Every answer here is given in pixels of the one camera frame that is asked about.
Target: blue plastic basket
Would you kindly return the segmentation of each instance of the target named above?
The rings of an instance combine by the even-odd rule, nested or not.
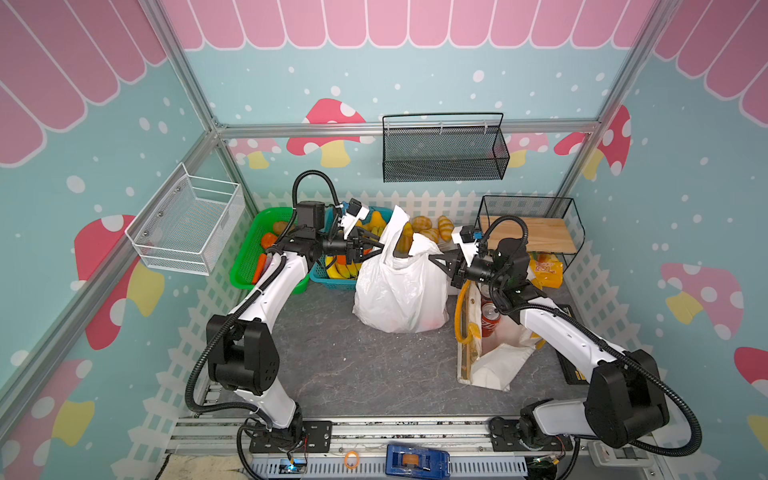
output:
[[[363,223],[368,223],[371,221],[371,215],[373,214],[374,210],[379,211],[382,214],[382,218],[385,222],[389,222],[389,219],[392,218],[392,209],[384,208],[384,207],[370,207],[371,211],[368,212],[368,216],[363,220]],[[333,221],[333,214],[331,210],[328,210],[326,213],[326,229],[330,228],[330,224]],[[310,271],[310,279],[315,283],[321,283],[325,286],[325,288],[329,288],[331,290],[354,290],[355,286],[357,285],[357,279],[344,279],[344,280],[336,280],[333,278],[328,278],[328,273],[326,272],[326,269],[317,263],[314,264]]]

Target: orange ring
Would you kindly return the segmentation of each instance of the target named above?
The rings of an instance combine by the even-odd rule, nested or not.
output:
[[[357,462],[355,462],[355,465],[350,465],[347,461],[349,460],[349,456],[354,455],[355,458],[357,458]],[[347,467],[350,470],[354,470],[355,468],[360,465],[360,455],[357,455],[357,452],[354,450],[349,450],[346,455],[344,455],[344,466]]]

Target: white wire basket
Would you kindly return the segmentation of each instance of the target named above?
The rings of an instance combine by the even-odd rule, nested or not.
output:
[[[179,164],[125,234],[149,268],[210,275],[243,210],[239,184]]]

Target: beige cloth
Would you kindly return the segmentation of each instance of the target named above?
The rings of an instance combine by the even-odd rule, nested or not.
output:
[[[188,457],[171,455],[157,480],[247,480],[237,455]]]

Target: yellow handle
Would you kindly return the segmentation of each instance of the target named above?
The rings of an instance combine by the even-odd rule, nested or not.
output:
[[[467,325],[468,335],[466,336],[466,338],[462,338],[462,305],[464,304],[464,297],[467,294],[467,290],[469,290],[469,284],[470,284],[469,280],[464,282],[464,286],[462,286],[462,291],[458,293],[458,299],[456,300],[456,313],[453,316],[453,329],[454,329],[454,333],[456,334],[456,341],[461,343],[462,345],[466,345],[467,343],[470,343],[472,341],[472,337],[480,338],[480,329],[474,323],[469,323]]]

